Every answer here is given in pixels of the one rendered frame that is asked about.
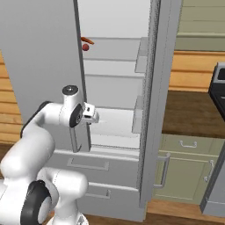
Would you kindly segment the grey low freezer drawer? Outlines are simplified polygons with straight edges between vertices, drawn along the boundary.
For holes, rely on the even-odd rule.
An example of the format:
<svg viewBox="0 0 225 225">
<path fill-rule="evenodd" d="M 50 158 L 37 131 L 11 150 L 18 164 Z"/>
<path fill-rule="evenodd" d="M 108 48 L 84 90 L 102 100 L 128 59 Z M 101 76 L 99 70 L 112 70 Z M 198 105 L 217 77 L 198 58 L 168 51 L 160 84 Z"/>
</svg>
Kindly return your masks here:
<svg viewBox="0 0 225 225">
<path fill-rule="evenodd" d="M 109 200 L 87 197 L 84 195 L 77 200 L 79 210 L 83 214 L 143 222 L 146 217 L 146 208 L 139 207 L 139 191 L 133 187 L 89 183 L 91 189 L 109 189 Z"/>
</svg>

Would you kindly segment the grey fridge door with bins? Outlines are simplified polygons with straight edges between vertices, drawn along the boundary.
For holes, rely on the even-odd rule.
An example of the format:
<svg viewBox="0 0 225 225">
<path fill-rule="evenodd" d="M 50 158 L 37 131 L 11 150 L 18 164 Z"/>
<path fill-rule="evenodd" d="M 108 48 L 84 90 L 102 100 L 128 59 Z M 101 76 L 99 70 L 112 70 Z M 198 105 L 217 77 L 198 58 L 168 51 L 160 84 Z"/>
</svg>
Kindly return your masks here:
<svg viewBox="0 0 225 225">
<path fill-rule="evenodd" d="M 137 188 L 139 207 L 151 200 L 156 187 L 156 162 L 183 0 L 151 0 L 149 31 L 140 40 L 135 71 L 144 75 L 134 109 L 133 130 L 140 131 Z"/>
</svg>

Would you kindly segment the green cupboard door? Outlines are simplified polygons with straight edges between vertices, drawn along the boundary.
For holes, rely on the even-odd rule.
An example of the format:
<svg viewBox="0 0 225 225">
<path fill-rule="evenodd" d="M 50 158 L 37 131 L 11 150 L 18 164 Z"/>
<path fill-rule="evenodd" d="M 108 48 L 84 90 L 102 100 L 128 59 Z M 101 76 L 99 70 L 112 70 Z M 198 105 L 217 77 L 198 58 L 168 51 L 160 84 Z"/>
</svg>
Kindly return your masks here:
<svg viewBox="0 0 225 225">
<path fill-rule="evenodd" d="M 155 189 L 152 197 L 199 205 L 208 185 L 208 182 L 204 181 L 208 174 L 207 162 L 213 159 L 215 165 L 218 156 L 175 151 L 171 151 L 170 154 L 165 186 L 163 189 Z"/>
</svg>

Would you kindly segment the green cupboard drawer front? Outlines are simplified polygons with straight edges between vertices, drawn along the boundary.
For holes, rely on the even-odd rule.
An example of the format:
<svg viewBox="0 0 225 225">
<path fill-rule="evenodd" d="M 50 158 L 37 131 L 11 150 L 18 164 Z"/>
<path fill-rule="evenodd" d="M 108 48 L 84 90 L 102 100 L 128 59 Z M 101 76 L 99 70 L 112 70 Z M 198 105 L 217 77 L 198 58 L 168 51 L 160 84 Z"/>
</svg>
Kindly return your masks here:
<svg viewBox="0 0 225 225">
<path fill-rule="evenodd" d="M 224 142 L 224 139 L 219 138 L 163 134 L 159 149 L 218 156 Z"/>
</svg>

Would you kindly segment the grey tall freezer drawer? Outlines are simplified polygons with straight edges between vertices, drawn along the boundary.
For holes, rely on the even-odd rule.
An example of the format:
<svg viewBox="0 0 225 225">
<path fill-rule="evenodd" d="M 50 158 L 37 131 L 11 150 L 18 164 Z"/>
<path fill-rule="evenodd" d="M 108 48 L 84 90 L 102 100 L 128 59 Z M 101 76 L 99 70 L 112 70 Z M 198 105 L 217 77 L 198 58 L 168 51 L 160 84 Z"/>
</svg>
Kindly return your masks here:
<svg viewBox="0 0 225 225">
<path fill-rule="evenodd" d="M 70 158 L 74 163 L 101 166 L 104 162 L 110 163 L 109 171 L 96 171 L 67 166 Z M 119 185 L 136 187 L 138 160 L 129 156 L 116 154 L 104 155 L 100 152 L 71 153 L 64 150 L 56 150 L 47 162 L 47 167 L 63 169 L 68 171 L 79 171 L 83 173 L 89 182 L 106 185 Z"/>
</svg>

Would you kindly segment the grey fridge body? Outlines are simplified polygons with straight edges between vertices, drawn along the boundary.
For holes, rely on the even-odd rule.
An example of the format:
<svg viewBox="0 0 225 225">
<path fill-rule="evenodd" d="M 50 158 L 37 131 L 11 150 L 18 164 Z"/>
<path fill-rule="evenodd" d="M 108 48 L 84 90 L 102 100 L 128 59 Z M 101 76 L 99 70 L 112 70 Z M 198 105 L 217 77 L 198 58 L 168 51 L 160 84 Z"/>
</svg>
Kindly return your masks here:
<svg viewBox="0 0 225 225">
<path fill-rule="evenodd" d="M 134 106 L 144 75 L 135 71 L 142 37 L 148 35 L 150 0 L 77 0 L 88 102 L 97 107 L 91 125 L 94 145 L 137 149 L 140 133 L 132 130 Z"/>
</svg>

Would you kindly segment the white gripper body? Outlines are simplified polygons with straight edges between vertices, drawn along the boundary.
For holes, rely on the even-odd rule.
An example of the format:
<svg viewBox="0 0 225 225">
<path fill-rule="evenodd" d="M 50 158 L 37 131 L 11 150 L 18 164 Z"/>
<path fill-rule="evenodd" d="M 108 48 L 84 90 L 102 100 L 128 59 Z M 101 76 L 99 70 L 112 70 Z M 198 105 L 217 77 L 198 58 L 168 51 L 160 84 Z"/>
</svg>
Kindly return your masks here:
<svg viewBox="0 0 225 225">
<path fill-rule="evenodd" d="M 99 114 L 94 105 L 89 106 L 89 115 L 91 116 L 90 118 L 90 123 L 98 123 L 99 122 Z"/>
</svg>

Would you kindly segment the grey and black stove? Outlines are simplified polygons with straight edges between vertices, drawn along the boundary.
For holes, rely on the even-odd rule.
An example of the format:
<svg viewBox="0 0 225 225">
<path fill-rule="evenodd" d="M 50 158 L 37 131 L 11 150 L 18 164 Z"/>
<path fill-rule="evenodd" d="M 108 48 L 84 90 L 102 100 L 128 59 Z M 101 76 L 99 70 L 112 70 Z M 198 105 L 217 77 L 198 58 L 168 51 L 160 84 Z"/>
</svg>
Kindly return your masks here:
<svg viewBox="0 0 225 225">
<path fill-rule="evenodd" d="M 218 62 L 214 67 L 208 94 L 225 121 L 225 62 Z M 225 218 L 225 142 L 209 177 L 200 203 L 201 213 Z"/>
</svg>

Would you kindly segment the green wall cupboards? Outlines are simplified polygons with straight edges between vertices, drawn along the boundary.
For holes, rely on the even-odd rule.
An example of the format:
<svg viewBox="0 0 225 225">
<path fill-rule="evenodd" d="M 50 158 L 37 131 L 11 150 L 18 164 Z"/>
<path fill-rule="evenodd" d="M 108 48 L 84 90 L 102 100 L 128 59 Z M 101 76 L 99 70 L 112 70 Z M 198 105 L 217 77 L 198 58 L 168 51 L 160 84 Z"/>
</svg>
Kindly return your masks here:
<svg viewBox="0 0 225 225">
<path fill-rule="evenodd" d="M 225 52 L 225 0 L 183 0 L 176 49 Z"/>
</svg>

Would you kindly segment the orange carrot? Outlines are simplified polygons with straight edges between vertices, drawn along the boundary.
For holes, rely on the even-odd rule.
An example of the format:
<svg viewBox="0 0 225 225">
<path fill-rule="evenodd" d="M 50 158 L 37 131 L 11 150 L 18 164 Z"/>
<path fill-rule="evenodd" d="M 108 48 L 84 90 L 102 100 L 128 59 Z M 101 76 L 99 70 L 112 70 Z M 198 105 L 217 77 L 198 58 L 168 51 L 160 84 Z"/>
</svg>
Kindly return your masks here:
<svg viewBox="0 0 225 225">
<path fill-rule="evenodd" d="M 87 38 L 85 38 L 85 37 L 81 37 L 81 41 L 84 41 L 84 42 L 87 42 L 87 43 L 89 43 L 89 44 L 94 45 L 94 42 L 93 42 L 92 40 L 87 39 Z"/>
</svg>

